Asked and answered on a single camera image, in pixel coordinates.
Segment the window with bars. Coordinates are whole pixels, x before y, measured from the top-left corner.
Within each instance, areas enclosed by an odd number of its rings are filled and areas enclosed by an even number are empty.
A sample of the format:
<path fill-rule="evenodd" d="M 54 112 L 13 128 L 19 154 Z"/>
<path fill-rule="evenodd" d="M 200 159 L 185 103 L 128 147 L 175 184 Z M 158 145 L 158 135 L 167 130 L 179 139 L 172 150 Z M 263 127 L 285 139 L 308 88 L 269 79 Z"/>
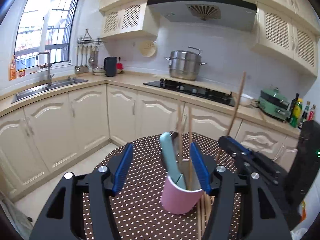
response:
<path fill-rule="evenodd" d="M 79 0 L 27 0 L 18 26 L 15 43 L 16 71 L 70 60 L 70 40 Z"/>

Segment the range hood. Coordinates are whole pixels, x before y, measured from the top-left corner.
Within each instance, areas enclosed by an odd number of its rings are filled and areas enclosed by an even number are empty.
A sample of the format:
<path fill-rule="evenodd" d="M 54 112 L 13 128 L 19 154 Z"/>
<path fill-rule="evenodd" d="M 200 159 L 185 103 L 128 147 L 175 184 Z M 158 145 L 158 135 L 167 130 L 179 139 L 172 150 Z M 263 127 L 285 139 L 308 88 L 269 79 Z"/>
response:
<path fill-rule="evenodd" d="M 148 0 L 147 5 L 170 22 L 220 25 L 251 31 L 257 5 L 242 0 Z"/>

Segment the metal spoon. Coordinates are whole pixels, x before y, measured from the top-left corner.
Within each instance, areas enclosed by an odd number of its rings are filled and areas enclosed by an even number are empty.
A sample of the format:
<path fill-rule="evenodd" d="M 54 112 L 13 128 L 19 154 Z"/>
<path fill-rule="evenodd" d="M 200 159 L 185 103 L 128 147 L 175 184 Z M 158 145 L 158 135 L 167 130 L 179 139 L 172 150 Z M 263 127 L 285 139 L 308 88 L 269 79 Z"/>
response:
<path fill-rule="evenodd" d="M 172 145 L 174 147 L 174 152 L 176 155 L 176 160 L 178 165 L 181 163 L 181 156 L 180 156 L 180 138 L 178 132 L 170 132 L 170 137 L 172 140 Z"/>

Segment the left lattice door cabinet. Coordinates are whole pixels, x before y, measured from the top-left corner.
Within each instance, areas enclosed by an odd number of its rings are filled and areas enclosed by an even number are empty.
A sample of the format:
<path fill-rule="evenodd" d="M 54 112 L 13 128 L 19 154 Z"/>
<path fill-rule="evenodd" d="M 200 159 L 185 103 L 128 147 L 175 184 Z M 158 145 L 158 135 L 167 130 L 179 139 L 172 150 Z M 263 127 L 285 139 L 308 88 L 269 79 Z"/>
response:
<path fill-rule="evenodd" d="M 148 0 L 136 0 L 104 12 L 101 39 L 157 37 L 160 15 L 147 5 Z"/>

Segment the lower cream cabinets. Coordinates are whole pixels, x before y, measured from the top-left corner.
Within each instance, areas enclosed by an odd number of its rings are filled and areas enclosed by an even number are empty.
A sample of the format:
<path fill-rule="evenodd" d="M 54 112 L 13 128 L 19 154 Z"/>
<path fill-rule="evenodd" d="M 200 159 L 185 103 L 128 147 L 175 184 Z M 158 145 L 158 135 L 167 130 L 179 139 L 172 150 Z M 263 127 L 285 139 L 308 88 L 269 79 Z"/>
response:
<path fill-rule="evenodd" d="M 18 200 L 109 142 L 182 130 L 225 133 L 289 168 L 299 130 L 254 107 L 233 107 L 143 85 L 90 77 L 20 99 L 1 97 L 1 190 Z"/>

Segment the stainless steel sink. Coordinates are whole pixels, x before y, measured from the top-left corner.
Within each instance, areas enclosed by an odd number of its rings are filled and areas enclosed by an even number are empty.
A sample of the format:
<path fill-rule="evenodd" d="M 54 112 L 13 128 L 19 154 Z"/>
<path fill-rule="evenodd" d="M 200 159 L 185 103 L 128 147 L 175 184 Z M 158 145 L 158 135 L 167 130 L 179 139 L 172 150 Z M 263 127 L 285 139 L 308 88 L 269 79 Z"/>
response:
<path fill-rule="evenodd" d="M 17 101 L 23 100 L 25 98 L 28 98 L 37 94 L 41 94 L 49 90 L 54 90 L 57 88 L 75 85 L 83 82 L 88 82 L 88 80 L 68 77 L 67 79 L 64 79 L 64 80 L 54 81 L 51 84 L 44 84 L 44 85 L 36 86 L 33 88 L 29 88 L 16 93 L 14 95 L 12 103 L 15 103 Z"/>

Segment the stainless steel steamer pot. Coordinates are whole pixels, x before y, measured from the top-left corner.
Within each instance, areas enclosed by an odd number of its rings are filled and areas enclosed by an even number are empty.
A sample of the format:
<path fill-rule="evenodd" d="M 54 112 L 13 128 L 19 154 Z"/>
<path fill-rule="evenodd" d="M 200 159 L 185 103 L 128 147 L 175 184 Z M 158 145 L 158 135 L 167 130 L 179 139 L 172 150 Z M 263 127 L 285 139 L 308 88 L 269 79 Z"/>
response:
<path fill-rule="evenodd" d="M 169 63 L 170 77 L 194 81 L 197 79 L 200 67 L 207 64 L 202 62 L 203 50 L 191 46 L 188 48 L 197 50 L 197 52 L 175 50 L 170 53 L 169 57 L 164 57 Z"/>

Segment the dark soy sauce bottle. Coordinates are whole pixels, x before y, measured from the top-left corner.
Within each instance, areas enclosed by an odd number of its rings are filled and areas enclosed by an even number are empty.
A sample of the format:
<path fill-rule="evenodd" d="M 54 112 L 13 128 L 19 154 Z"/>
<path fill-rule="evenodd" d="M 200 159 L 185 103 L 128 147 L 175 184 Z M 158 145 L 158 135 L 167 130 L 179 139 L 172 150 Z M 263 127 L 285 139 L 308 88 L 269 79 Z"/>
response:
<path fill-rule="evenodd" d="M 302 117 L 300 119 L 300 123 L 299 123 L 299 128 L 302 129 L 302 125 L 303 123 L 307 120 L 308 118 L 308 113 L 309 113 L 309 108 L 310 108 L 310 101 L 307 101 L 306 103 L 306 107 L 304 109 L 304 112 L 302 114 Z"/>

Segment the black gas stove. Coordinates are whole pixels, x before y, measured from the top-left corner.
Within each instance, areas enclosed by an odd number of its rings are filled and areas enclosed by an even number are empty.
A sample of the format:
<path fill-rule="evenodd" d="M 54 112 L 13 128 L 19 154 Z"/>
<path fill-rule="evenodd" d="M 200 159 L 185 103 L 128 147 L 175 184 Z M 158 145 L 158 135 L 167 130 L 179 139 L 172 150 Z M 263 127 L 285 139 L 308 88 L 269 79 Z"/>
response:
<path fill-rule="evenodd" d="M 235 100 L 233 99 L 232 92 L 220 92 L 210 88 L 199 87 L 196 85 L 190 85 L 188 83 L 173 81 L 164 78 L 161 78 L 157 81 L 146 82 L 144 83 L 144 85 L 193 95 L 199 98 L 218 102 L 227 106 L 235 106 Z"/>

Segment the red label sauce bottle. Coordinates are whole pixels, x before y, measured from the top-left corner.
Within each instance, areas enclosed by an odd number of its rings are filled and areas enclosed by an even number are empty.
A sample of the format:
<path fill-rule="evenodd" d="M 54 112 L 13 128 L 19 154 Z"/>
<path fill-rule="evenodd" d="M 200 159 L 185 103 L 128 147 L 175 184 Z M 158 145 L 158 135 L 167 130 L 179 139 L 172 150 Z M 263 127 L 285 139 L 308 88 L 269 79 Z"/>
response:
<path fill-rule="evenodd" d="M 308 121 L 313 120 L 315 118 L 315 110 L 316 110 L 316 105 L 313 105 L 309 111 L 308 114 Z"/>

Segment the light blue handled knife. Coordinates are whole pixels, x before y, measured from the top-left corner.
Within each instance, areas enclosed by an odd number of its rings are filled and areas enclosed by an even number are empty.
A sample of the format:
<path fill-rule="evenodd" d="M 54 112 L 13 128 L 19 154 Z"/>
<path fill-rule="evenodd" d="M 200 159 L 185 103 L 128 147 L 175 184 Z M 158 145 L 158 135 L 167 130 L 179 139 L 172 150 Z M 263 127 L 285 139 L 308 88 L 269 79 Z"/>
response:
<path fill-rule="evenodd" d="M 186 190 L 187 187 L 185 184 L 184 175 L 180 172 L 178 168 L 176 153 L 174 150 L 170 133 L 164 132 L 163 134 L 161 134 L 159 141 L 162 148 L 162 156 L 165 162 L 168 175 L 170 176 L 174 184 Z"/>

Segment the red container behind kettle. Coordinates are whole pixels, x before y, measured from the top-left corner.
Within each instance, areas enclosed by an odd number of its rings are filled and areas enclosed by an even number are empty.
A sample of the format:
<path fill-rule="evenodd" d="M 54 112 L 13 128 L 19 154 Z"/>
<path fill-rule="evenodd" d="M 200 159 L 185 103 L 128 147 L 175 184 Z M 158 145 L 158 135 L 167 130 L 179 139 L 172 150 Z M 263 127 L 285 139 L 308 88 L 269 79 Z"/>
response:
<path fill-rule="evenodd" d="M 116 64 L 117 74 L 121 74 L 123 72 L 123 64 L 120 61 L 121 57 L 118 57 L 118 62 Z"/>

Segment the black electric kettle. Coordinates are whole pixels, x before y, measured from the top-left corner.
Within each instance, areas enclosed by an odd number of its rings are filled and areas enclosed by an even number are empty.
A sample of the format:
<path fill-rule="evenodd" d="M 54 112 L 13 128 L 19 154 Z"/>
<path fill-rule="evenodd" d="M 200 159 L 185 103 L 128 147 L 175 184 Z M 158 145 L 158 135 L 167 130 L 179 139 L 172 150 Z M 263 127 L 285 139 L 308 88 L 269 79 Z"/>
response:
<path fill-rule="evenodd" d="M 106 57 L 104 59 L 104 71 L 106 76 L 116 76 L 117 73 L 117 58 Z"/>

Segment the white bowl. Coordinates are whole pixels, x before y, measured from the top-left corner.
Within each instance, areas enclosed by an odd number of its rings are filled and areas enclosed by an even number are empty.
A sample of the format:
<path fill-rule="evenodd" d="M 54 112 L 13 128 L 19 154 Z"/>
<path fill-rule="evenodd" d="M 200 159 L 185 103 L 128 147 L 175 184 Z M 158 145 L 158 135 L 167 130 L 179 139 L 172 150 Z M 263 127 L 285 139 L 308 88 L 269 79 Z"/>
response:
<path fill-rule="evenodd" d="M 242 93 L 241 96 L 240 96 L 239 104 L 244 106 L 244 107 L 247 107 L 253 102 L 253 100 L 254 100 L 253 97 Z"/>

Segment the green electric cooker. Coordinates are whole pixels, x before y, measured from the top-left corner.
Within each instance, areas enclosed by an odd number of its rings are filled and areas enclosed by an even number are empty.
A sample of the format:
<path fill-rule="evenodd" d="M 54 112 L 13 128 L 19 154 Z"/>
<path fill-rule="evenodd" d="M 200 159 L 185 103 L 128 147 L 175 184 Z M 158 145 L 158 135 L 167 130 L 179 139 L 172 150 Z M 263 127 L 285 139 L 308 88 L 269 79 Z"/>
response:
<path fill-rule="evenodd" d="M 260 91 L 258 108 L 265 114 L 277 120 L 285 121 L 290 116 L 288 107 L 287 98 L 279 92 L 277 87 L 265 88 Z"/>

